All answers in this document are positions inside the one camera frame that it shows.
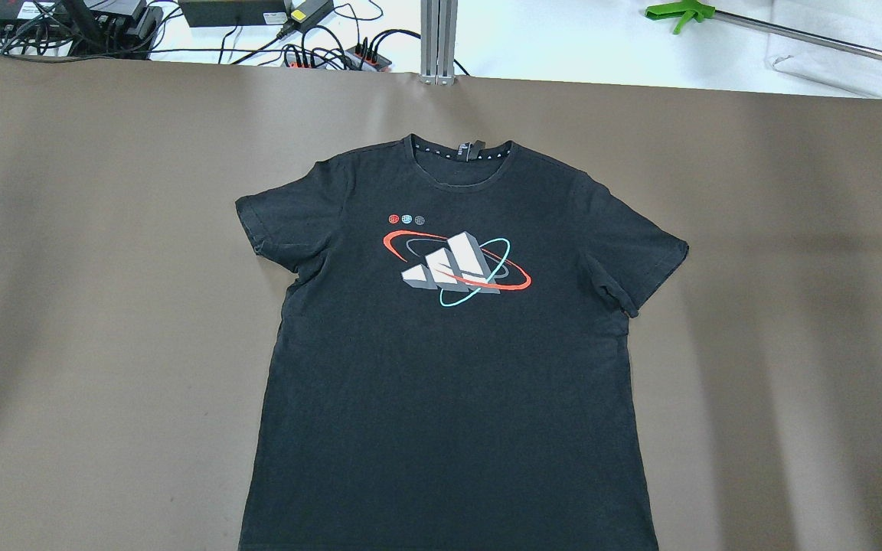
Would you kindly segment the white cloth on table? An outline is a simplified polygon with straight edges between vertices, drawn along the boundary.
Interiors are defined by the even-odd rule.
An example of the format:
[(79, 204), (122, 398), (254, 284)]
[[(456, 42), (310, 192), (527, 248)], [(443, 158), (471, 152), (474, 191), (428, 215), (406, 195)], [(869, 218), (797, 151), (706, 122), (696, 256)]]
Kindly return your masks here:
[[(882, 50), (882, 1), (774, 1), (769, 20)], [(882, 99), (882, 60), (771, 34), (764, 63), (808, 83)]]

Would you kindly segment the black graphic t-shirt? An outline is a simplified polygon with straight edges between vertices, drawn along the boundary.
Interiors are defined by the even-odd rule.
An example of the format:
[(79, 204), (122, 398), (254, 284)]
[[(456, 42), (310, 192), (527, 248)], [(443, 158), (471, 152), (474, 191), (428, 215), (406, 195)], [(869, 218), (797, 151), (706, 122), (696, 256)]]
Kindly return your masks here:
[(408, 135), (236, 200), (296, 276), (241, 550), (657, 550), (630, 321), (688, 255), (586, 172)]

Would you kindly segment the black power brick yellow label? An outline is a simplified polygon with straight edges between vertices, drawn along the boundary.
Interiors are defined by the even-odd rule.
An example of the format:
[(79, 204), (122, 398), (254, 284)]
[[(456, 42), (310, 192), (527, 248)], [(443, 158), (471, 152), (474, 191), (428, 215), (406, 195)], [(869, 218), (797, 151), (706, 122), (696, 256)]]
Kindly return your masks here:
[(304, 1), (289, 12), (289, 20), (294, 21), (299, 28), (313, 28), (332, 13), (334, 2), (332, 0), (308, 0)]

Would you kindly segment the black power adapter box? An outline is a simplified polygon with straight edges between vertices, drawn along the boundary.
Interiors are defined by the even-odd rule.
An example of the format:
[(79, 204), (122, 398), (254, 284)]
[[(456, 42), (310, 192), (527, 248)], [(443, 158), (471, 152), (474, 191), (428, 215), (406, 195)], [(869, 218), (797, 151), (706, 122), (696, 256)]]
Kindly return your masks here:
[(290, 1), (178, 1), (190, 28), (272, 27), (287, 21)]

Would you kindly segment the red black usb hub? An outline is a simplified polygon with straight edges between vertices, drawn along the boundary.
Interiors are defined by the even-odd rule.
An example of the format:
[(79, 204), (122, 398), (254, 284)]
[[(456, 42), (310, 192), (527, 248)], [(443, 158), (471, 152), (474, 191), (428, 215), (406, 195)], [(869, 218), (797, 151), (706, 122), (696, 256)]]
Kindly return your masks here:
[(363, 72), (390, 72), (392, 60), (379, 54), (371, 43), (361, 42), (345, 50), (348, 59), (346, 66), (350, 70), (363, 70)]

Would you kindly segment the green handled reacher tool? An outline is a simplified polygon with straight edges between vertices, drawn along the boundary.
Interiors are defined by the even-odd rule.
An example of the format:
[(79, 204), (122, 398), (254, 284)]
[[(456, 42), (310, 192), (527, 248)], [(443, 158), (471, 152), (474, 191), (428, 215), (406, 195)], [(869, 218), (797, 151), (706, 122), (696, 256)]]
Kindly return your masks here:
[(717, 20), (730, 22), (731, 24), (738, 25), (738, 27), (756, 29), (767, 34), (783, 36), (784, 38), (794, 39), (794, 41), (802, 41), (836, 51), (855, 54), (872, 60), (882, 60), (882, 50), (879, 48), (864, 46), (850, 41), (841, 41), (841, 39), (831, 36), (813, 34), (812, 32), (802, 31), (802, 29), (784, 27), (784, 25), (774, 24), (774, 22), (733, 14), (731, 11), (722, 11), (713, 5), (700, 1), (675, 1), (650, 5), (645, 9), (644, 16), (652, 21), (676, 20), (676, 25), (672, 31), (672, 34), (676, 35), (680, 34), (687, 22)]

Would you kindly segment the aluminium frame post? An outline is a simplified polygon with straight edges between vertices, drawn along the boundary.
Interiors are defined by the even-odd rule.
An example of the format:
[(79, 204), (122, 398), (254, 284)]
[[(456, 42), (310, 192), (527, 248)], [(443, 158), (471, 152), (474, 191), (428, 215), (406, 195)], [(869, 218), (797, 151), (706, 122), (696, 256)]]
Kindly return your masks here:
[(420, 80), (425, 84), (455, 83), (456, 13), (458, 1), (420, 1)]

